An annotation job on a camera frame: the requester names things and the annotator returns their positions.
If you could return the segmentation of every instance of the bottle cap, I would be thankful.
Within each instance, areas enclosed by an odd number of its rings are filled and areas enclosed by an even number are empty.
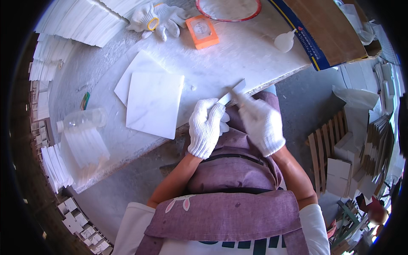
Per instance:
[[[58,133],[62,133],[64,131],[64,121],[57,121],[57,131]]]

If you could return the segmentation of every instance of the wooden pallet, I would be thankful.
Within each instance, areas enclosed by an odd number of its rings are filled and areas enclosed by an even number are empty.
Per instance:
[[[326,192],[327,158],[334,153],[334,145],[348,132],[344,108],[329,122],[308,136],[306,144],[312,154],[317,197]]]

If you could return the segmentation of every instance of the purple apron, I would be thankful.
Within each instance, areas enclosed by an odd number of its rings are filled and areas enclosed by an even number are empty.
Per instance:
[[[291,191],[187,195],[157,206],[135,255],[158,255],[164,238],[243,242],[278,235],[289,255],[309,254]]]
[[[274,94],[260,92],[254,98],[265,100],[279,111]],[[282,174],[275,162],[262,157],[251,143],[237,110],[236,106],[227,109],[230,131],[219,138],[211,157],[199,164],[187,184],[192,194],[207,194],[160,203],[136,255],[159,254],[163,238],[240,242],[278,235],[283,235],[289,255],[309,253],[294,194],[277,190]],[[211,193],[241,187],[271,191],[258,195]]]

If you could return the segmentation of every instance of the marble work table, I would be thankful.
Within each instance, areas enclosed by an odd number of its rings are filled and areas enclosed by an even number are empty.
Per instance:
[[[185,76],[176,137],[188,130],[188,118],[198,100],[220,98],[225,94],[225,86],[235,85],[243,78],[246,79],[244,92],[253,95],[311,65],[297,38],[287,53],[281,53],[274,47],[276,36],[291,28],[269,2],[261,2],[261,13],[251,20],[236,23],[214,21],[220,38],[217,45],[196,50],[187,29],[181,29],[179,38],[168,36],[167,42],[161,42],[153,33],[149,38],[136,42],[107,69],[88,90],[91,94],[88,108],[102,106],[108,112],[108,123],[99,132],[111,157],[99,175],[89,180],[87,185],[77,188],[78,193],[168,141],[126,128],[126,107],[113,91],[140,50],[146,51],[170,73]],[[57,118],[61,119],[63,114],[60,111],[58,115]]]

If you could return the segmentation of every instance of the white work glove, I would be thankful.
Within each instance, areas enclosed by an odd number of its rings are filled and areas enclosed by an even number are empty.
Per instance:
[[[138,7],[132,15],[130,25],[126,27],[127,30],[134,30],[136,32],[153,31],[159,24],[159,18],[154,12],[153,4],[147,3]]]
[[[230,118],[225,113],[225,106],[217,102],[217,98],[198,101],[188,121],[191,143],[187,150],[193,156],[204,160],[210,157],[218,137],[229,131],[225,122]]]
[[[238,101],[241,104],[238,112],[246,133],[262,155],[268,157],[281,149],[286,140],[280,113],[264,100],[255,100],[244,94],[238,95]]]
[[[186,28],[186,19],[189,18],[189,15],[185,10],[177,6],[168,6],[161,3],[154,6],[154,12],[159,18],[159,25],[156,30],[163,41],[167,40],[166,29],[172,36],[179,37],[180,29],[178,25]],[[147,38],[151,33],[151,31],[145,31],[142,37]]]

